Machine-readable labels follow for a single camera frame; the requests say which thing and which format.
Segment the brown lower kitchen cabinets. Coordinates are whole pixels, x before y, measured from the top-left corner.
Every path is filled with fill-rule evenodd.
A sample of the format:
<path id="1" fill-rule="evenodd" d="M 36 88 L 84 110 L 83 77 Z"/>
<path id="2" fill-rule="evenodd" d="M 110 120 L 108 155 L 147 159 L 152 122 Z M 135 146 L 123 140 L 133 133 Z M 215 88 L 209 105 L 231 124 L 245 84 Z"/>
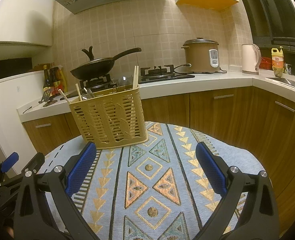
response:
<path id="1" fill-rule="evenodd" d="M 196 129 L 252 153 L 267 170 L 280 230 L 295 221 L 295 92 L 249 86 L 142 100 L 147 121 Z"/>

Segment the metal utensils in basket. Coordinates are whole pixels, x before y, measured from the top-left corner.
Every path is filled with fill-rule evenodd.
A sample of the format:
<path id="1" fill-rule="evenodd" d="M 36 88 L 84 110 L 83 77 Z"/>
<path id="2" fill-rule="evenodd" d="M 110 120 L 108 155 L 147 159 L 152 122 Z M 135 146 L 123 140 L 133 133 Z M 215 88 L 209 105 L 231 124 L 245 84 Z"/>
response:
<path id="1" fill-rule="evenodd" d="M 80 92 L 81 92 L 81 98 L 83 100 L 92 99 L 96 97 L 90 89 L 82 88 Z"/>

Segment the patterned blue tablecloth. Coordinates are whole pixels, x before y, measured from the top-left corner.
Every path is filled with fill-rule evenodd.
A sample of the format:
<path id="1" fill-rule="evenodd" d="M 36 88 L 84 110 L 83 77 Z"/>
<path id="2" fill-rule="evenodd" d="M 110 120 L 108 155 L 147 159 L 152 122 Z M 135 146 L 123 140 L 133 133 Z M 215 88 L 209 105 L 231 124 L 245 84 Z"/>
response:
<path id="1" fill-rule="evenodd" d="M 72 201 L 100 239 L 193 239 L 220 202 L 196 158 L 204 142 L 229 166 L 257 174 L 247 150 L 183 126 L 147 122 L 148 141 L 100 150 Z"/>

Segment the black slotted spatula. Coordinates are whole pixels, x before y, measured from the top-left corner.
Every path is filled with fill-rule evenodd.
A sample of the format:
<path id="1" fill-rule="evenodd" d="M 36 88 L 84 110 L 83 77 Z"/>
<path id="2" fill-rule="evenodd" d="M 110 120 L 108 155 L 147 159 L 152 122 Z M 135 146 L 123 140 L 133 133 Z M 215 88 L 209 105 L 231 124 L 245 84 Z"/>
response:
<path id="1" fill-rule="evenodd" d="M 39 104 L 43 103 L 43 107 L 48 107 L 50 105 L 55 104 L 56 102 L 57 100 L 54 100 L 54 98 L 51 96 L 51 89 L 48 89 L 43 92 L 43 96 L 39 101 Z"/>

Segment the yellow plastic utensil basket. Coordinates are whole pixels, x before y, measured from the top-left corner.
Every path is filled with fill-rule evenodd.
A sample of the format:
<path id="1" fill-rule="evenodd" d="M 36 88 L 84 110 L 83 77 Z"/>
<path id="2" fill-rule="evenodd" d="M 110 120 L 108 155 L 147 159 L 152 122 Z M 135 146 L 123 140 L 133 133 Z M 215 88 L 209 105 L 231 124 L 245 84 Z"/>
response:
<path id="1" fill-rule="evenodd" d="M 139 85 L 106 89 L 94 95 L 69 103 L 85 142 L 93 142 L 97 149 L 103 150 L 148 141 Z"/>

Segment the wooden chopstick left leaning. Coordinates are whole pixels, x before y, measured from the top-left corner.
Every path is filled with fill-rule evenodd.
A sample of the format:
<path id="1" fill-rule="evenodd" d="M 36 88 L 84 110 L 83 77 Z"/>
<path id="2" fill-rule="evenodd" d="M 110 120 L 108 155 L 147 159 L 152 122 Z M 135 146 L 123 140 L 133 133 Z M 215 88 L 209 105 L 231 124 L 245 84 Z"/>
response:
<path id="1" fill-rule="evenodd" d="M 59 91 L 60 95 L 67 101 L 67 103 L 70 104 L 70 102 L 69 102 L 67 96 L 64 94 L 64 92 L 61 89 L 59 89 L 58 91 Z"/>

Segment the red label sauce bottle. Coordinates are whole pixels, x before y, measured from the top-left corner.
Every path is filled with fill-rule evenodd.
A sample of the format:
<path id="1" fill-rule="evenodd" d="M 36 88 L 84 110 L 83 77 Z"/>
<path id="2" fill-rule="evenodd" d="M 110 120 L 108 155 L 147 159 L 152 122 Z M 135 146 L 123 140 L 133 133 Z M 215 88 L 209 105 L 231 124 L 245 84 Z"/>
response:
<path id="1" fill-rule="evenodd" d="M 51 81 L 53 83 L 55 95 L 58 96 L 58 95 L 60 95 L 59 89 L 62 90 L 62 88 L 63 88 L 63 84 L 62 84 L 62 81 L 60 79 L 60 70 L 59 70 L 59 68 L 58 67 L 52 67 L 50 69 L 50 76 L 51 76 Z"/>

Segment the dark soy sauce bottle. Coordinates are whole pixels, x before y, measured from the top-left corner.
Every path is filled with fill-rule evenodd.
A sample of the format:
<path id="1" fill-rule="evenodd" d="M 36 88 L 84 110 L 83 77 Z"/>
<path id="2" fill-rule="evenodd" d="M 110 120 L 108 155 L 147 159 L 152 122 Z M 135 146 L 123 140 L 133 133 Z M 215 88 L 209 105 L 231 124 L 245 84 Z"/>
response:
<path id="1" fill-rule="evenodd" d="M 43 91 L 45 92 L 47 90 L 50 90 L 50 93 L 51 93 L 52 92 L 52 82 L 51 82 L 51 78 L 49 76 L 49 71 L 48 71 L 46 64 L 43 66 L 43 72 L 44 72 L 44 77 L 45 77 L 44 84 L 43 84 Z"/>

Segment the wooden chopstick middle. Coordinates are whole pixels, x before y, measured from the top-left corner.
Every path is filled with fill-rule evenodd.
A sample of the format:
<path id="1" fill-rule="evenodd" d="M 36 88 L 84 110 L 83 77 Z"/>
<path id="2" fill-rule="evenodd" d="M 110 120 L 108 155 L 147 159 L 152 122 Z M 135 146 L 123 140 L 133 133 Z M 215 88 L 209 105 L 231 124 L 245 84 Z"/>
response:
<path id="1" fill-rule="evenodd" d="M 77 93 L 78 93 L 79 100 L 82 101 L 83 98 L 82 98 L 82 96 L 81 96 L 81 92 L 80 92 L 80 88 L 79 88 L 78 83 L 75 84 L 75 87 L 76 87 L 76 89 L 77 89 Z"/>

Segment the black gas stove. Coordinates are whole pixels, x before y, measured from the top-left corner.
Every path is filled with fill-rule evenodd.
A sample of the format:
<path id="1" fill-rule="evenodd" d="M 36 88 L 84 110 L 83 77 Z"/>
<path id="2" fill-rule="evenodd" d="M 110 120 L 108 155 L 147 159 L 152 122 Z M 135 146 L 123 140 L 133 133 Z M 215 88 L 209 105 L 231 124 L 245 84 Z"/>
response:
<path id="1" fill-rule="evenodd" d="M 175 72 L 176 68 L 182 66 L 183 65 L 174 67 L 173 64 L 170 64 L 165 65 L 164 67 L 154 66 L 153 69 L 140 68 L 140 70 L 132 76 L 122 76 L 114 80 L 110 78 L 109 74 L 106 74 L 105 76 L 91 79 L 90 81 L 80 81 L 80 93 L 83 96 L 83 99 L 87 99 L 90 98 L 90 96 L 87 94 L 87 91 L 89 90 L 91 90 L 94 93 L 108 88 L 112 88 L 114 92 L 118 92 L 120 91 L 121 86 L 130 86 L 131 88 L 133 85 L 134 78 L 136 78 L 138 84 L 144 84 L 160 81 L 176 81 L 179 79 L 190 79 L 195 77 L 192 74 Z"/>

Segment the steel sink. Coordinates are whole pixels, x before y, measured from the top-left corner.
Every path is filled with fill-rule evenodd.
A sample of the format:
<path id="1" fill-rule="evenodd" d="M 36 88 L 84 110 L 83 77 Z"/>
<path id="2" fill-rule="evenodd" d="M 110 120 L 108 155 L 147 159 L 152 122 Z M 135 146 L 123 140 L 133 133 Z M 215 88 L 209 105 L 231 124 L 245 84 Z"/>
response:
<path id="1" fill-rule="evenodd" d="M 289 79 L 282 78 L 282 77 L 267 77 L 267 79 L 282 83 L 282 84 L 290 86 L 292 88 L 295 88 L 295 81 L 293 81 L 293 80 L 289 80 Z"/>

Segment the red container by kettle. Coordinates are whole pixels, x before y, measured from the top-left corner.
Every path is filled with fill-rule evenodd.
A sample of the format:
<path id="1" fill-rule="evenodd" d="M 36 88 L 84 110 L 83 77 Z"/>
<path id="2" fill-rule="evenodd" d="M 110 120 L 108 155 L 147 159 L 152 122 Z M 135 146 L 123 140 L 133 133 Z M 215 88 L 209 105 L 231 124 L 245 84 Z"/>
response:
<path id="1" fill-rule="evenodd" d="M 272 70 L 272 59 L 269 57 L 262 57 L 259 68 L 265 70 Z"/>

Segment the black wok pan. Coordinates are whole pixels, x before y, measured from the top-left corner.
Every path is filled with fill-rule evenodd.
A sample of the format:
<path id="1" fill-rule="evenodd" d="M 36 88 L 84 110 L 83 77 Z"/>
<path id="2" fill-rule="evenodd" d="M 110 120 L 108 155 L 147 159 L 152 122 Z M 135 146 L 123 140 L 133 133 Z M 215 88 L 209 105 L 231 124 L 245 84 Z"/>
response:
<path id="1" fill-rule="evenodd" d="M 141 48 L 132 48 L 123 51 L 115 55 L 114 57 L 104 57 L 95 59 L 92 49 L 92 46 L 90 46 L 88 50 L 82 49 L 82 52 L 84 52 L 87 55 L 90 61 L 70 71 L 75 78 L 79 80 L 90 80 L 104 76 L 110 72 L 116 60 L 126 55 L 139 53 L 142 51 Z"/>

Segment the pink electric kettle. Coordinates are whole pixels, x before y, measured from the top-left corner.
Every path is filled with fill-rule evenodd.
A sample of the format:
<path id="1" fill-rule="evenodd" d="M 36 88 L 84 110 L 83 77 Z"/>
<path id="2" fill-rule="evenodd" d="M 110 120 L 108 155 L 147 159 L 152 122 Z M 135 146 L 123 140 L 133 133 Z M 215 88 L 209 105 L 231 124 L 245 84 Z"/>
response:
<path id="1" fill-rule="evenodd" d="M 246 74 L 259 74 L 261 51 L 256 44 L 242 45 L 242 72 Z"/>

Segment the yellow oil bottle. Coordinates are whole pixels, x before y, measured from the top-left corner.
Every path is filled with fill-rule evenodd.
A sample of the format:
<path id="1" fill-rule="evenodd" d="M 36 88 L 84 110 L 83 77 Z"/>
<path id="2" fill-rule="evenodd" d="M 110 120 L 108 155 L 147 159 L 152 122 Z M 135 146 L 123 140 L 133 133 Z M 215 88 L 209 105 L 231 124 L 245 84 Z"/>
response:
<path id="1" fill-rule="evenodd" d="M 284 73 L 284 52 L 283 47 L 272 48 L 271 49 L 272 56 L 272 69 L 275 77 L 282 77 Z"/>

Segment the brown rice cooker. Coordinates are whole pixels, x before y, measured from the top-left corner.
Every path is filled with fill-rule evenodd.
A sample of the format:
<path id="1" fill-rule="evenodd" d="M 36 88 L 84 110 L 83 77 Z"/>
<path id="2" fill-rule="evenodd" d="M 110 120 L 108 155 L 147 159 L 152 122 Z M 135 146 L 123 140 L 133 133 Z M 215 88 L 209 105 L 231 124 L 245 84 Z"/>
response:
<path id="1" fill-rule="evenodd" d="M 212 74 L 219 72 L 220 60 L 217 41 L 198 37 L 187 40 L 181 47 L 185 53 L 188 72 L 193 74 Z"/>

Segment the wooden chopstick pair upright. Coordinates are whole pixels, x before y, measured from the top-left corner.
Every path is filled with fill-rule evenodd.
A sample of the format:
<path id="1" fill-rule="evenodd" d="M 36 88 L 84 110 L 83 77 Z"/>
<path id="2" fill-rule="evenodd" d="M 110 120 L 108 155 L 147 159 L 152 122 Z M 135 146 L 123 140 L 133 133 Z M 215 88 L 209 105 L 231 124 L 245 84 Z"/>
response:
<path id="1" fill-rule="evenodd" d="M 132 89 L 136 89 L 138 87 L 138 77 L 139 77 L 139 66 L 135 66 Z"/>

